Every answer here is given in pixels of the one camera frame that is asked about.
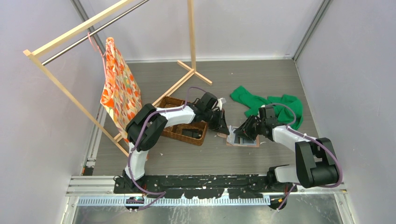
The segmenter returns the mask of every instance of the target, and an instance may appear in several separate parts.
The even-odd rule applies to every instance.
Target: gray floor
[[[132,63],[129,67],[141,89],[144,104],[154,102],[186,73],[176,63]],[[304,122],[299,131],[317,136],[292,60],[198,62],[197,69],[212,80],[213,85],[208,86],[199,78],[192,77],[172,94],[173,97],[184,99],[189,86],[204,88],[227,100],[223,107],[227,124],[239,126],[246,120],[244,112],[248,108],[230,98],[230,93],[238,86],[243,85],[252,94],[262,97],[294,95],[304,106]],[[191,100],[201,96],[199,90],[190,93]],[[113,136],[117,134],[109,117],[105,128]],[[226,146],[225,139],[215,136],[215,132],[208,131],[200,147],[161,137],[149,152],[146,174],[265,174],[271,166],[295,163],[290,150],[264,137],[260,138],[264,143],[259,148],[248,148]],[[126,156],[102,135],[94,175],[120,175],[126,162]]]

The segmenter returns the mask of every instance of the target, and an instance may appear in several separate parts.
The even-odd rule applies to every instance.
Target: green cloth
[[[291,125],[291,128],[297,130],[303,122],[303,104],[295,96],[285,94],[282,97],[268,97],[265,99],[263,97],[252,95],[243,86],[234,90],[230,96],[234,101],[250,107],[250,109],[245,112],[246,117],[249,117],[250,115],[257,116],[259,108],[262,105],[279,103],[287,105],[296,114],[297,120],[293,125]],[[274,110],[279,122],[288,124],[293,121],[293,114],[284,106],[274,105]]]

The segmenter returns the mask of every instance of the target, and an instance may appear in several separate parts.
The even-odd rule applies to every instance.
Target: wooden clothes rack
[[[89,35],[81,38],[77,42],[73,43],[69,47],[66,47],[62,51],[58,52],[51,58],[47,59],[43,63],[39,60],[39,57],[49,53],[54,48],[60,46],[62,43],[66,42],[67,40],[71,39],[72,37],[76,36],[77,34],[87,30],[89,27],[95,25],[99,21],[103,20],[104,18],[108,17],[109,15],[115,13],[116,11],[120,10],[121,8],[127,6],[134,0],[120,0],[119,2],[115,3],[114,5],[110,6],[109,8],[103,10],[102,12],[96,14],[92,18],[88,19],[87,21],[81,23],[80,25],[76,26],[75,28],[67,31],[66,33],[60,35],[59,37],[55,38],[54,40],[50,41],[49,43],[43,45],[42,47],[30,52],[29,50],[24,50],[23,53],[39,68],[41,71],[44,72],[45,75],[126,155],[128,156],[128,152],[118,143],[122,137],[121,134],[116,135],[113,137],[110,135],[108,131],[87,111],[87,109],[63,86],[61,82],[45,67],[48,63],[52,62],[53,60],[57,59],[62,54],[66,53],[70,49],[74,48],[75,46],[79,45],[80,43],[84,42],[88,39],[89,36],[95,35],[99,31],[103,30],[104,28],[108,27],[115,21],[119,20],[123,16],[127,15],[128,13],[132,12],[133,10],[137,9],[144,3],[148,2],[149,0],[143,0],[139,4],[135,5],[134,7],[130,8],[129,10],[123,12],[116,18],[112,19],[111,21],[107,22],[106,24],[102,25],[95,31],[91,32]],[[188,21],[189,21],[189,30],[190,30],[190,51],[191,51],[191,67],[184,64],[180,60],[177,61],[181,67],[185,68],[188,72],[177,81],[172,87],[170,87],[162,96],[160,96],[154,103],[154,106],[158,106],[161,99],[165,96],[170,96],[173,92],[175,92],[181,85],[183,85],[189,78],[193,75],[199,77],[204,82],[209,85],[212,85],[212,81],[206,78],[205,76],[201,75],[197,72],[197,64],[196,64],[196,55],[195,55],[195,30],[194,30],[194,0],[187,0],[188,5]]]

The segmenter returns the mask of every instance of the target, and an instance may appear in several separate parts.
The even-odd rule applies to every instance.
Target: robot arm
[[[272,182],[300,183],[305,188],[336,183],[339,172],[335,161],[315,143],[287,130],[287,126],[278,122],[272,106],[259,109],[259,117],[250,116],[234,133],[241,138],[254,140],[264,135],[271,141],[285,145],[296,154],[295,165],[272,167],[267,179]],[[327,138],[315,139],[323,144],[335,156],[332,143]]]
[[[230,134],[226,124],[224,109],[215,106],[217,101],[218,99],[213,94],[207,92],[201,99],[197,99],[194,103],[188,103],[185,107],[155,108],[151,104],[144,105],[126,127],[129,140],[129,153],[134,148],[141,130],[145,129],[139,146],[132,152],[132,156],[130,157],[131,161],[129,164],[131,164],[134,179],[138,180],[144,176],[144,165],[147,154],[157,143],[162,131],[166,127],[178,124],[190,124],[203,120],[208,123],[209,129],[227,135]],[[146,118],[156,111],[161,112],[152,116],[146,127],[143,127]],[[125,168],[125,172],[130,178],[128,167]]]

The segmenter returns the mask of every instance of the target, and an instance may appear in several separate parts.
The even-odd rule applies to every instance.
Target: hanging cloth
[[[128,142],[125,128],[141,109],[141,93],[112,37],[106,39],[106,81],[100,103]]]

